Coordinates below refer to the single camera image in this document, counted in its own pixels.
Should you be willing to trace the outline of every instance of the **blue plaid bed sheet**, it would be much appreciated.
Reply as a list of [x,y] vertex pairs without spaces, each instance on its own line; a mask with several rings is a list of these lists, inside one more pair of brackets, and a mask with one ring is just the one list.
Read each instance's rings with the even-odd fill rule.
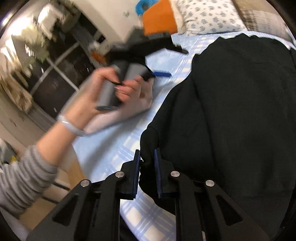
[[[154,101],[149,111],[123,123],[109,127],[88,137],[78,138],[73,147],[78,161],[91,182],[105,179],[121,169],[124,162],[133,159],[136,149],[140,149],[140,136],[152,121],[170,90],[182,82],[191,71],[191,61],[218,37],[232,38],[240,33],[248,36],[267,37],[282,42],[287,48],[295,48],[295,40],[290,43],[282,38],[242,31],[224,34],[198,36],[172,35],[173,42],[189,51],[188,55],[161,50],[146,58],[147,65],[154,71],[168,71],[170,78],[154,81]],[[138,187],[135,200],[121,200],[120,213],[138,240],[171,241],[176,239],[175,216],[156,206],[153,200]]]

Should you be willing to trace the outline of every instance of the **blue round object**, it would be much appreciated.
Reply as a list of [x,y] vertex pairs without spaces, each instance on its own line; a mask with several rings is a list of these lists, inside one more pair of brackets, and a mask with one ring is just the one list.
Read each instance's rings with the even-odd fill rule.
[[158,0],[140,0],[136,5],[136,13],[138,16],[143,15],[143,13],[150,8],[153,4],[157,3]]

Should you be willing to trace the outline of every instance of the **gray sleeve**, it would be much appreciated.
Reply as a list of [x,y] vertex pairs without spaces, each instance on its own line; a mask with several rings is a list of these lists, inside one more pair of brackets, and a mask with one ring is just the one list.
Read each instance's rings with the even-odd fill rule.
[[0,206],[14,216],[30,207],[57,175],[57,167],[45,162],[36,146],[29,146],[20,162],[6,164],[2,170]]

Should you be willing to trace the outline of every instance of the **white pillow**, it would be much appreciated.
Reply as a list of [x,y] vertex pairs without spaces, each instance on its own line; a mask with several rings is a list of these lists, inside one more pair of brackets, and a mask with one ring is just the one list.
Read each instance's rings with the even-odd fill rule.
[[170,1],[170,6],[172,8],[173,15],[174,15],[175,23],[177,25],[177,31],[179,34],[183,34],[186,32],[186,26],[183,21],[183,16],[178,9],[176,0],[169,0],[169,1]]
[[247,30],[231,0],[177,0],[187,34]]

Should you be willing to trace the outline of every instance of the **silver bracelet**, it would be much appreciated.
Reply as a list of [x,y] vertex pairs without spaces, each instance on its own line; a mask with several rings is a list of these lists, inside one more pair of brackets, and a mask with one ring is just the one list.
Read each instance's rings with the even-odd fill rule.
[[73,132],[74,134],[76,134],[77,136],[85,136],[86,133],[78,128],[76,128],[75,126],[73,126],[67,119],[66,117],[59,115],[57,117],[57,120],[60,121],[68,130],[70,130],[71,132]]

